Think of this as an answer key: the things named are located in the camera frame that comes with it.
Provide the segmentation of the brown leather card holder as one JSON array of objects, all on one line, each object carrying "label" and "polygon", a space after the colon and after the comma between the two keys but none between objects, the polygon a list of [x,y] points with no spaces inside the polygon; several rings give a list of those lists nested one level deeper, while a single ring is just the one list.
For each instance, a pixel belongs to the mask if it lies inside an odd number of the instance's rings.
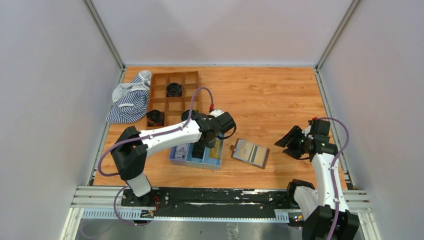
[{"label": "brown leather card holder", "polygon": [[270,149],[238,138],[234,145],[230,146],[231,158],[246,164],[265,169],[270,154]]}]

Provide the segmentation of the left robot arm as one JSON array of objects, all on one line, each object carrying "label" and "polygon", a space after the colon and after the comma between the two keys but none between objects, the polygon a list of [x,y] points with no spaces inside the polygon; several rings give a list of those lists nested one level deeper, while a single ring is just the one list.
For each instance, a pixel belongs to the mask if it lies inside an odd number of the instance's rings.
[{"label": "left robot arm", "polygon": [[110,153],[119,177],[140,198],[152,190],[144,171],[148,157],[182,144],[198,143],[208,147],[236,128],[235,120],[227,111],[213,110],[210,114],[198,113],[181,123],[153,130],[138,131],[128,127]]}]

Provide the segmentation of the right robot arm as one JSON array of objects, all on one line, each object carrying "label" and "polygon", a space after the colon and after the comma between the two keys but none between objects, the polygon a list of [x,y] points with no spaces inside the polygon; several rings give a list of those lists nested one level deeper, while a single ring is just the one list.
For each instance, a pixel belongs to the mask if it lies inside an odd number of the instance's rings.
[{"label": "right robot arm", "polygon": [[287,200],[300,208],[304,240],[353,240],[359,230],[359,217],[344,198],[339,176],[339,149],[330,143],[330,125],[293,128],[275,145],[283,153],[300,160],[305,154],[315,172],[317,186],[293,179],[287,185]]}]

